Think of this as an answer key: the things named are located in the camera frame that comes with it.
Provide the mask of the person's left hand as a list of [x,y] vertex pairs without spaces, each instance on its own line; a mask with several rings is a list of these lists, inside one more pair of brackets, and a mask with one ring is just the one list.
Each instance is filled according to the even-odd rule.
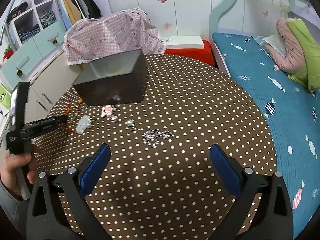
[[1,168],[1,182],[13,197],[21,199],[16,176],[16,170],[20,167],[25,165],[29,167],[27,179],[29,183],[35,184],[37,180],[37,161],[33,154],[39,152],[40,150],[36,145],[33,145],[31,153],[10,154],[10,151],[7,150]]

